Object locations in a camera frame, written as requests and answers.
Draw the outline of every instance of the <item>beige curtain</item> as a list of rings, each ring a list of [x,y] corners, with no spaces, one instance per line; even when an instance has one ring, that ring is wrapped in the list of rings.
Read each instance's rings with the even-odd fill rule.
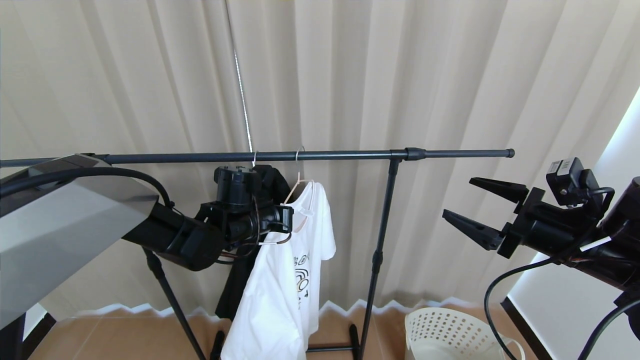
[[[635,0],[0,3],[0,26],[3,159],[246,151],[234,48],[254,150],[515,148],[513,159],[401,164],[376,305],[478,301],[530,261],[526,249],[485,252],[442,209],[500,228],[513,205],[468,179],[544,187],[553,160],[593,166],[640,86]],[[295,176],[295,164],[274,165]],[[302,165],[332,207],[323,300],[366,298],[387,165]],[[212,199],[215,167],[140,168],[192,215]],[[187,311],[213,314],[227,268],[165,268]],[[115,302],[167,306],[124,241],[42,304],[64,317]]]

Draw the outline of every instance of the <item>white label sticker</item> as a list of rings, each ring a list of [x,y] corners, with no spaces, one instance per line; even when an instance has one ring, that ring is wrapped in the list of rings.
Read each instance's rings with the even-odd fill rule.
[[[562,162],[562,160],[558,160],[558,161],[552,162],[551,166],[549,167],[549,170],[547,171],[547,174],[555,174],[555,172],[558,170],[558,167],[560,166],[561,162]]]
[[[575,158],[566,158],[562,161],[562,165],[558,169],[558,176],[569,175],[569,170]]]

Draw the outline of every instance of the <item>horizontal bar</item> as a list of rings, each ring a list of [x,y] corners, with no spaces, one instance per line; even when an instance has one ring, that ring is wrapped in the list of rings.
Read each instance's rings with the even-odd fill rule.
[[[408,147],[398,150],[303,151],[298,160],[421,160],[426,158],[512,158],[513,149],[504,150],[425,150]],[[146,163],[230,163],[252,161],[294,161],[295,151],[280,152],[201,152],[185,154],[95,155],[109,164]],[[0,160],[0,167],[28,167],[54,158]]]
[[[347,345],[343,347],[310,347],[307,352],[324,352],[324,351],[347,351],[353,350],[353,345]]]

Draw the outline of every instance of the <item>hanging clothes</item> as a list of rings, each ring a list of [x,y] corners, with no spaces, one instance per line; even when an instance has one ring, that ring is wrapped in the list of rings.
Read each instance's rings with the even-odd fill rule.
[[[289,204],[293,231],[269,233],[244,289],[222,350],[223,360],[306,359],[318,329],[320,266],[335,254],[331,211],[321,184],[307,184]]]
[[[279,204],[287,198],[291,188],[278,169],[271,165],[255,165],[253,169],[258,172],[262,178],[262,188],[259,193],[260,198],[273,199],[275,204]],[[260,240],[264,241],[265,237],[266,235],[262,236]],[[251,247],[240,247],[237,250],[237,255],[244,257],[251,250]],[[244,261],[238,261],[231,266],[225,288],[222,291],[222,295],[220,295],[218,306],[216,307],[216,315],[218,315],[219,318],[233,320],[236,316],[244,287],[249,279],[259,250],[260,249],[253,251]]]

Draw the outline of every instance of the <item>white t-shirt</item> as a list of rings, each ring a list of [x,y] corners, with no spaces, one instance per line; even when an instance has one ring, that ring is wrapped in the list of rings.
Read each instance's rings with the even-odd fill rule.
[[[324,188],[309,183],[294,209],[291,239],[269,233],[258,253],[222,349],[223,360],[306,359],[318,329],[320,262],[335,254]]]

